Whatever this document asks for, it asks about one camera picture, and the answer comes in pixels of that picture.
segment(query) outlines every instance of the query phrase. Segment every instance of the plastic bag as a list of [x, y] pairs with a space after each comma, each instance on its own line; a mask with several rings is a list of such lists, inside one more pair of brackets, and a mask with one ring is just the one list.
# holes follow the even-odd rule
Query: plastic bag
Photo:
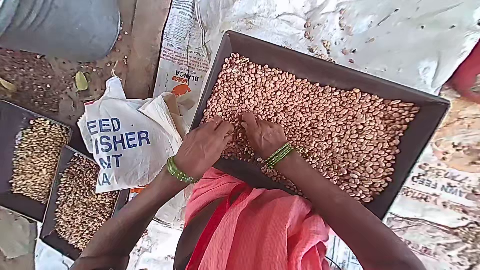
[[85, 104], [77, 123], [100, 166], [97, 193], [150, 183], [182, 143], [161, 96], [126, 99], [116, 76], [106, 85], [99, 100]]

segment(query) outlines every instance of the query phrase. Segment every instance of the orange logo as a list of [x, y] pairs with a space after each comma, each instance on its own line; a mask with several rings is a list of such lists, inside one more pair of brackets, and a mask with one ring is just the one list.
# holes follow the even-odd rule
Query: orange logo
[[177, 97], [186, 94], [187, 92], [191, 92], [188, 85], [177, 85], [172, 89], [172, 93], [175, 94]]

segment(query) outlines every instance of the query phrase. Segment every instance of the raw peanut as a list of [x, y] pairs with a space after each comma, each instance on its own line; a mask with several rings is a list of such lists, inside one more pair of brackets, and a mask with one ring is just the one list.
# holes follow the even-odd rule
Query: raw peanut
[[57, 171], [67, 128], [43, 118], [30, 120], [13, 152], [12, 192], [46, 203]]
[[[222, 157], [240, 160], [257, 158], [240, 125], [243, 112], [280, 124], [287, 141], [313, 168], [349, 195], [370, 202], [392, 181], [388, 175], [400, 152], [400, 137], [418, 110], [414, 103], [383, 99], [358, 88], [313, 84], [233, 53], [225, 59], [202, 122], [215, 115], [230, 121], [234, 139]], [[289, 182], [259, 162], [261, 171], [274, 181]], [[296, 187], [291, 190], [300, 192]]]
[[83, 250], [111, 217], [118, 192], [95, 194], [98, 165], [75, 154], [62, 173], [55, 210], [55, 230]]

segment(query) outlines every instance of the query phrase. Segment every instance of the green bangle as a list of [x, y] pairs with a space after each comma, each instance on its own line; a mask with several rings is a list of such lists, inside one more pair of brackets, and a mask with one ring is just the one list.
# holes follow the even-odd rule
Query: green bangle
[[191, 176], [187, 176], [184, 172], [180, 171], [177, 168], [177, 165], [175, 165], [174, 156], [171, 156], [167, 159], [167, 169], [172, 176], [176, 177], [178, 180], [182, 182], [194, 184], [200, 181], [199, 178], [193, 178]]
[[286, 143], [280, 149], [275, 151], [269, 158], [267, 158], [266, 163], [267, 167], [272, 169], [275, 164], [277, 164], [280, 160], [282, 160], [286, 155], [290, 153], [290, 151], [293, 150], [293, 147], [291, 144]]
[[289, 143], [285, 143], [284, 145], [282, 145], [282, 147], [280, 147], [279, 149], [277, 149], [277, 151], [275, 151], [273, 154], [270, 155], [270, 157], [268, 157], [265, 162], [269, 162], [271, 161], [278, 153], [280, 153], [280, 151], [282, 151], [285, 147], [287, 147], [289, 145]]

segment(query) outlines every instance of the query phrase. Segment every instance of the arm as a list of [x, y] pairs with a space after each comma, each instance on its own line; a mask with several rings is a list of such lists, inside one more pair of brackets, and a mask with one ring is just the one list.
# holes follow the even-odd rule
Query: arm
[[[175, 156], [179, 170], [201, 178], [219, 158], [231, 136], [232, 125], [221, 118], [188, 133]], [[186, 188], [166, 166], [139, 195], [109, 219], [92, 237], [73, 270], [125, 269], [129, 254], [158, 209]]]
[[[252, 147], [268, 158], [286, 141], [280, 125], [244, 114], [242, 126]], [[352, 249], [364, 269], [424, 270], [422, 262], [380, 219], [291, 151], [275, 169], [312, 202], [316, 212]]]

